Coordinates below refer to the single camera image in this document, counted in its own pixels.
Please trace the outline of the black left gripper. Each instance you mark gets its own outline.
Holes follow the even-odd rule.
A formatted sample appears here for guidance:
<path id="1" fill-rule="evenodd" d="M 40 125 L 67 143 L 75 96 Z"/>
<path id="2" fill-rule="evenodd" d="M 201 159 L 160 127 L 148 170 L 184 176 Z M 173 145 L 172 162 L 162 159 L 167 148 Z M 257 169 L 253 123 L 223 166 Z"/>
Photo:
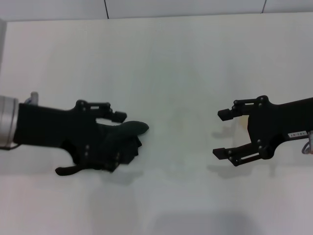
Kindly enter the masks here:
<path id="1" fill-rule="evenodd" d="M 119 166 L 116 147 L 103 147 L 97 118 L 124 122 L 125 112 L 113 111 L 111 104 L 78 101 L 70 110 L 19 104 L 13 141 L 16 144 L 62 148 L 74 154 L 84 169 L 114 172 Z"/>

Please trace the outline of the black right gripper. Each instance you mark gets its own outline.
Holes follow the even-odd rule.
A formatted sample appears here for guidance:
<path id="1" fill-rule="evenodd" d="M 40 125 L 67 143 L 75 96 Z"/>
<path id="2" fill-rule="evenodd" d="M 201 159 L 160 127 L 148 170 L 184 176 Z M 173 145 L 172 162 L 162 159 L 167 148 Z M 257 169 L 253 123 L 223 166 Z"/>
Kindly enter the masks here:
<path id="1" fill-rule="evenodd" d="M 270 159 L 276 148 L 287 141 L 306 139 L 313 131 L 313 99 L 273 104 L 266 95 L 256 99 L 234 100 L 231 109 L 218 111 L 222 121 L 248 115 L 251 143 L 233 148 L 216 148 L 219 160 L 234 166 Z"/>

